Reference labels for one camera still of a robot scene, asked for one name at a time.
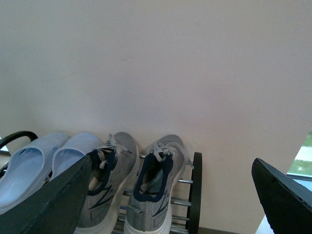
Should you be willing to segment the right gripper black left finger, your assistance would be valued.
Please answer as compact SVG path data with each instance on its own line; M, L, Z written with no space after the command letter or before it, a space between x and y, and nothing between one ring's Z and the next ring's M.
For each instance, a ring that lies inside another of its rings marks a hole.
M84 205L91 160L85 156L0 216L2 234L72 234Z

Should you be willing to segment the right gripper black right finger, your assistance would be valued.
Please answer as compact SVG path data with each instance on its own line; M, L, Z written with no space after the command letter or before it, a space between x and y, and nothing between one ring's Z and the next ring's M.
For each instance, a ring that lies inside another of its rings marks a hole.
M275 234L312 232L312 192L256 158L252 164L258 198Z

